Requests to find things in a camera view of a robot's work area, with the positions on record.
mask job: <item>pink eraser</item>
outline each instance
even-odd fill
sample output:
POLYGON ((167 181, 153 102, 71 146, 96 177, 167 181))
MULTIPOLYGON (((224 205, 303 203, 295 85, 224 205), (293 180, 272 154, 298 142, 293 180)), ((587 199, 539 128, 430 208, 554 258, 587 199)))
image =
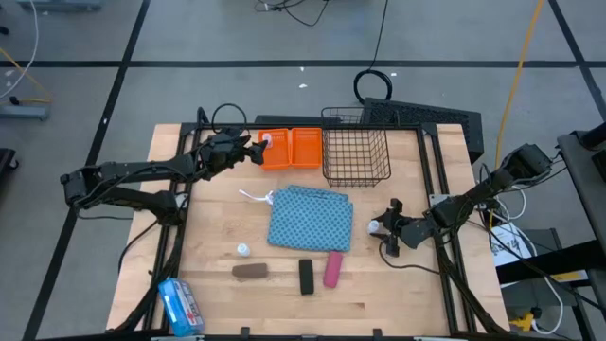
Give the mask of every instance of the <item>pink eraser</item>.
POLYGON ((339 281, 339 273, 341 272, 341 261, 343 255, 336 252, 329 252, 329 261, 326 262, 326 271, 324 271, 324 286, 334 288, 339 281))

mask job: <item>concrete floor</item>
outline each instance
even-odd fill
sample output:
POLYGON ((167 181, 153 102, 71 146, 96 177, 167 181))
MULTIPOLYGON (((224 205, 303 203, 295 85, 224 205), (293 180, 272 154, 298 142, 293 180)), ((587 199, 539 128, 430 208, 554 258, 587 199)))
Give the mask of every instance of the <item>concrete floor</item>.
MULTIPOLYGON (((256 13, 255 1, 152 0, 134 50, 136 61, 368 60, 376 44, 383 1, 334 0, 317 27, 301 26, 284 13, 256 13)), ((107 0, 91 13, 41 13, 39 61, 119 61, 141 1, 107 0)), ((606 25, 599 0, 560 0, 586 60, 606 60, 606 25)), ((32 47, 32 16, 3 3, 0 24, 11 29, 0 46, 17 60, 32 47)), ((295 13, 314 18, 310 0, 295 13)), ((514 61, 534 1, 392 1, 379 60, 514 61)), ((530 60, 574 61, 551 8, 545 4, 529 49, 530 60)), ((256 115, 318 116, 325 106, 355 105, 351 82, 361 67, 130 68, 126 73, 98 162, 147 157, 158 123, 193 121, 230 101, 256 115), (299 88, 305 83, 307 88, 299 88)), ((486 153, 493 165, 500 118, 512 68, 380 68, 392 77, 393 99, 482 113, 486 153)), ((14 81, 0 69, 0 84, 14 81)), ((0 336, 20 339, 67 207, 59 176, 84 164, 116 76, 113 67, 34 67, 30 73, 54 95, 46 122, 1 120, 0 147, 17 150, 21 168, 0 192, 0 336)), ((606 70, 591 70, 606 87, 606 70)), ((381 83, 361 82, 367 96, 382 97, 381 83)), ((26 81, 15 94, 34 94, 26 81)), ((602 121, 587 85, 574 68, 527 68, 508 121, 504 153, 522 142, 555 154, 556 137, 602 121)), ((564 245, 593 238, 566 173, 527 192, 521 228, 557 228, 564 245), (567 209, 554 209, 551 204, 567 209)), ((516 197, 508 198, 513 206, 516 197)), ((127 209, 96 208, 128 216, 127 209)), ((102 332, 116 285, 116 263, 128 222, 78 222, 39 337, 102 332)), ((551 326, 549 312, 542 325, 551 326)), ((591 311, 596 334, 606 327, 591 311)), ((579 337, 566 313, 561 334, 579 337)))

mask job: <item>black wire basket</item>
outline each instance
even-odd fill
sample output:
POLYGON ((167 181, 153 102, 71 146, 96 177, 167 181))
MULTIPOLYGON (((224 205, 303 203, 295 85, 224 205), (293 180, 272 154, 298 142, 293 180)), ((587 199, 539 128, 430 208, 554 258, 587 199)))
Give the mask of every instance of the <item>black wire basket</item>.
POLYGON ((365 117, 365 108, 322 110, 322 172, 331 187, 374 187, 391 176, 384 125, 365 117))

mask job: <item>orange tray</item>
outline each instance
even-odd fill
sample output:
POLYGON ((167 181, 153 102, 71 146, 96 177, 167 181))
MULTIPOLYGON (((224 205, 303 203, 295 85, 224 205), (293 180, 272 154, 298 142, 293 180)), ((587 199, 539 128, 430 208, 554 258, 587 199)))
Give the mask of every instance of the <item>orange tray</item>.
POLYGON ((295 168, 322 166, 322 129, 293 128, 291 165, 295 168))
POLYGON ((261 167, 266 171, 286 170, 291 164, 290 148, 288 141, 288 129, 267 129, 258 131, 258 141, 263 140, 263 134, 272 136, 272 147, 265 148, 263 152, 263 164, 261 167))

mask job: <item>wooden tabletop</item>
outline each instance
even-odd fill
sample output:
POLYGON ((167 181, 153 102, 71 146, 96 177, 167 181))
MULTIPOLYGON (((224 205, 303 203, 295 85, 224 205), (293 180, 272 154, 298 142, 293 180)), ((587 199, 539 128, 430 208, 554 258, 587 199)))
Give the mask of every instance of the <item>wooden tabletop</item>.
MULTIPOLYGON (((174 156, 179 129, 177 124, 155 127, 149 160, 174 156)), ((474 180, 461 127, 438 125, 438 131, 451 193, 463 193, 474 180)), ((255 139, 256 132, 251 134, 255 139)), ((387 336, 448 334, 439 276, 388 267, 379 257, 379 241, 366 233, 369 220, 384 213, 391 198, 403 202, 402 214, 406 216, 419 217, 427 209, 416 134, 388 131, 387 141, 391 177, 375 188, 329 188, 321 169, 264 171, 248 160, 210 182, 194 185, 179 278, 193 290, 205 333, 239 334, 241 327, 250 327, 252 334, 370 335, 374 328, 381 328, 387 336), (244 189, 264 196, 290 184, 329 188, 347 194, 353 203, 351 250, 344 256, 335 289, 325 288, 322 283, 328 253, 268 244, 271 207, 238 192, 244 189), (250 258, 238 256, 240 242, 250 246, 250 258), (302 296, 299 291, 298 260, 303 258, 313 260, 312 296, 302 296), (268 278, 241 280, 231 275, 234 265, 255 262, 268 264, 268 278)), ((429 138, 426 144, 434 187, 439 192, 429 138)), ((144 183, 141 189, 156 192, 168 187, 168 181, 158 181, 144 183)), ((148 211, 136 212, 129 239, 153 220, 148 211)), ((148 270, 153 268, 159 231, 155 228, 124 258, 108 328, 121 323, 149 288, 148 270)), ((459 238, 470 288, 494 320, 508 330, 486 232, 467 224, 459 238)), ((437 269, 433 241, 423 242, 417 250, 401 243, 400 257, 391 262, 437 269)), ((460 296, 454 286, 453 293, 458 327, 465 330, 460 296)), ((162 304, 157 306, 156 327, 163 309, 162 304)))

